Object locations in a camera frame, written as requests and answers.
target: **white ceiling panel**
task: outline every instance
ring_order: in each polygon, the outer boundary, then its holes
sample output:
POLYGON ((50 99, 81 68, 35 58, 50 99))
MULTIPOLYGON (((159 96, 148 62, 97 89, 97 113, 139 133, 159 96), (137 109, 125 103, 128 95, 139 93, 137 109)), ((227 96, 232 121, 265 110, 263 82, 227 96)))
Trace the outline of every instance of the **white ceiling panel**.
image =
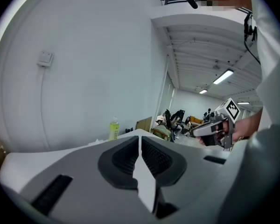
POLYGON ((167 31, 181 89, 196 93, 207 89, 204 95, 222 99, 235 95, 236 102, 251 103, 246 108, 254 111, 261 108, 255 92, 249 92, 261 82, 261 67, 254 61, 239 62, 247 52, 243 36, 212 26, 177 25, 167 27, 167 31), (214 85, 227 69, 234 74, 214 85), (238 98, 237 94, 245 92, 250 95, 238 98))

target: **black slot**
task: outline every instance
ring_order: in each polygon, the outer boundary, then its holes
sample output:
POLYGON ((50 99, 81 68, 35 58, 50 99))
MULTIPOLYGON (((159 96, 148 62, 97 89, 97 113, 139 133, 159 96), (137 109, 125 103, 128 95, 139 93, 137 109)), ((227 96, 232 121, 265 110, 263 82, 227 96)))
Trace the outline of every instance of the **black slot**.
POLYGON ((164 196, 160 188, 155 193, 154 211, 153 213, 158 219, 165 218, 178 211, 178 208, 164 200, 164 196))
POLYGON ((158 187, 174 185, 187 169, 185 158, 148 137, 142 137, 142 157, 158 187))
POLYGON ((133 178, 133 171, 138 150, 139 137, 134 136, 104 151, 98 160, 98 169, 104 179, 115 188, 137 190, 138 182, 133 178))
POLYGON ((59 175, 31 205, 42 214, 48 215, 72 180, 69 176, 59 175))
POLYGON ((214 135, 207 135, 201 137, 203 142, 205 143, 205 146, 215 146, 216 140, 214 135))
POLYGON ((218 163, 218 164, 225 164, 225 162, 226 162, 226 159, 221 159, 221 158, 217 158, 217 157, 214 157, 214 156, 205 156, 204 160, 214 162, 214 163, 218 163))

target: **plastic bottle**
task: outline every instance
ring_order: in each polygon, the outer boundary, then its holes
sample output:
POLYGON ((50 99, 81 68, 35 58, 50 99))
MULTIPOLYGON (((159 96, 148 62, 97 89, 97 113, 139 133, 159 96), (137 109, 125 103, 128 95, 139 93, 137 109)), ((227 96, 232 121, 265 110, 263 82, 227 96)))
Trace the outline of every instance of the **plastic bottle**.
POLYGON ((116 140, 119 133, 119 123, 117 118, 113 117, 113 122, 110 123, 109 141, 116 140))

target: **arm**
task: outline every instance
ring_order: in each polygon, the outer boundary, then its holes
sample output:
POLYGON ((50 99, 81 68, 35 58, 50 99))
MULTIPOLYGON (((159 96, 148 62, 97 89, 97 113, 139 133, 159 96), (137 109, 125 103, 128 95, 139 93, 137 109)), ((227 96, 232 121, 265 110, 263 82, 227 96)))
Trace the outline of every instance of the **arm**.
POLYGON ((172 121, 171 121, 171 123, 173 124, 173 125, 175 125, 176 123, 177 123, 177 121, 179 121, 179 117, 178 118, 174 118, 172 121))
MULTIPOLYGON (((238 141, 241 137, 250 137, 252 134, 254 134, 254 132, 258 130, 261 115, 262 109, 253 116, 238 120, 235 123, 235 131, 232 134, 232 141, 238 141)), ((223 130, 226 133, 229 131, 227 121, 223 123, 223 130)), ((199 140, 200 144, 204 145, 203 140, 200 137, 197 137, 197 139, 199 140)))

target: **wall switch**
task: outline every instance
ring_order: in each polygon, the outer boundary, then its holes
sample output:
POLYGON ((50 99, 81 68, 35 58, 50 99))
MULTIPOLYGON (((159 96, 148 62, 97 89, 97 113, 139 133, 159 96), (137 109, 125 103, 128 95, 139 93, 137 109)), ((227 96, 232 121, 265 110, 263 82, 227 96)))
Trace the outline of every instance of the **wall switch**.
POLYGON ((52 52, 47 52, 47 51, 42 51, 39 55, 38 61, 36 64, 42 67, 50 67, 52 64, 53 60, 53 53, 52 52))

